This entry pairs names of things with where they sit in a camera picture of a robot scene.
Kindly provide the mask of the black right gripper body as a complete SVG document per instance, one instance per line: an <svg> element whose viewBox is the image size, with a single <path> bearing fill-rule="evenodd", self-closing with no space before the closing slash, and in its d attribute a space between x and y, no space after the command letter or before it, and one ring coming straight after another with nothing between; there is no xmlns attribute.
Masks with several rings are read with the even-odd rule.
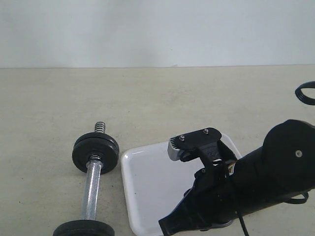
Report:
<svg viewBox="0 0 315 236"><path fill-rule="evenodd" d="M226 224L234 219L244 222L227 164L215 166L212 172L199 171L183 203L195 224Z"/></svg>

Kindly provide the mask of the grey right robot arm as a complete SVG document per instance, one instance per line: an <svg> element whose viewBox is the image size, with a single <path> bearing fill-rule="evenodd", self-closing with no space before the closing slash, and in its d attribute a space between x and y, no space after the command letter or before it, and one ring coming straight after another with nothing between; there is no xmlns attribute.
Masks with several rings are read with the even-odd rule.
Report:
<svg viewBox="0 0 315 236"><path fill-rule="evenodd" d="M200 159L203 167L178 205L159 220L165 236L226 227L281 203L303 204L315 187L315 128L300 120L275 126L261 147L241 158L210 127L172 137L168 155L173 161Z"/></svg>

